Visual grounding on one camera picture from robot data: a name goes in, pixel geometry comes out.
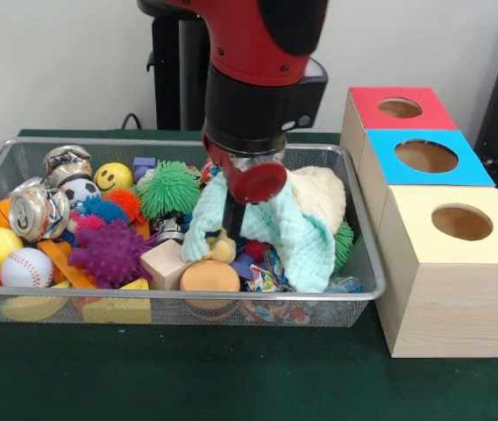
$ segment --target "green koosh ball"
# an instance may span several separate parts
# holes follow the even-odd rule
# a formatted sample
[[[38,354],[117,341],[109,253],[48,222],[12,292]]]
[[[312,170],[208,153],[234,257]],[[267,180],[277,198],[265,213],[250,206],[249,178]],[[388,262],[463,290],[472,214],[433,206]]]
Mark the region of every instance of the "green koosh ball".
[[[335,272],[343,268],[354,241],[354,231],[345,221],[335,234]]]
[[[148,220],[170,211],[191,213],[200,197],[198,179],[179,161],[160,161],[138,192],[142,214]]]

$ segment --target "yellow smiley ball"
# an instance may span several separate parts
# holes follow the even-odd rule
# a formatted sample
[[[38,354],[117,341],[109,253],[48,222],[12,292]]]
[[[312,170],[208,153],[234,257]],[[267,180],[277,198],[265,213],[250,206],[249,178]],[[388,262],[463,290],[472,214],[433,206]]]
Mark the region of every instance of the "yellow smiley ball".
[[[100,167],[95,173],[94,181],[102,195],[108,194],[113,189],[127,189],[134,183],[132,171],[119,162],[111,162]]]

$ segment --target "light blue cloth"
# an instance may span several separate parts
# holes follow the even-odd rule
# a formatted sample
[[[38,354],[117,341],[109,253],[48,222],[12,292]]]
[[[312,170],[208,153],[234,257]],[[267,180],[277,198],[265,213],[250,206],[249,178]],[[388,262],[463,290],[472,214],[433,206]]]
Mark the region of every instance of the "light blue cloth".
[[[196,204],[181,250],[183,260],[200,260],[210,251],[205,235],[222,228],[226,195],[220,173]],[[296,291],[323,292],[327,287],[335,266],[335,240],[323,221],[300,210],[289,182],[270,201],[247,205],[241,236],[281,246],[285,275]]]

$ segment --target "metal basket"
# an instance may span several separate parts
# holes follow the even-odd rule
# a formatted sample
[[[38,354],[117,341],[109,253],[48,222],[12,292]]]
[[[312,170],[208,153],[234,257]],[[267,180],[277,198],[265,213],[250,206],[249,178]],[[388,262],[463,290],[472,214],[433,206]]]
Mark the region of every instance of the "metal basket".
[[[111,161],[132,164],[135,156],[185,161],[198,167],[206,158],[202,144],[191,141],[15,138],[0,144],[0,200],[24,180],[43,175],[45,154],[67,144],[85,147],[93,156],[94,170]],[[2,287],[0,322],[352,326],[368,302],[385,289],[380,257],[352,162],[338,146],[290,145],[285,165],[288,169],[331,168],[345,184],[345,217],[355,232],[355,244],[341,275],[358,277],[363,292],[186,293]]]

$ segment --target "stacked boxes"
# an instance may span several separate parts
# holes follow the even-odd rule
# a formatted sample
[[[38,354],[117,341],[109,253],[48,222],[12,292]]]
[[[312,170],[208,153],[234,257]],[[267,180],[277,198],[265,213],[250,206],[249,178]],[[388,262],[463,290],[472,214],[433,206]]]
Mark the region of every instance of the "stacked boxes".
[[[394,357],[498,357],[498,189],[432,89],[352,88],[352,156]]]

